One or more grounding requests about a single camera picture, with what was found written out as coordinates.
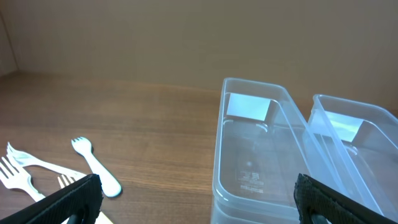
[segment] beige wall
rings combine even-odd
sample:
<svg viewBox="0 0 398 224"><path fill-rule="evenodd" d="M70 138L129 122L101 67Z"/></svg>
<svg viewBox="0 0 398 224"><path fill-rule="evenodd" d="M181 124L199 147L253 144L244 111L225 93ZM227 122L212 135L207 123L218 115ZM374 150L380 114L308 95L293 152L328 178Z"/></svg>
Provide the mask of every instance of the beige wall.
<svg viewBox="0 0 398 224"><path fill-rule="evenodd" d="M395 0L3 0L21 70L218 89L224 77L398 108Z"/></svg>
<svg viewBox="0 0 398 224"><path fill-rule="evenodd" d="M0 16L0 75L5 75L17 70L17 65L12 54L7 32Z"/></svg>

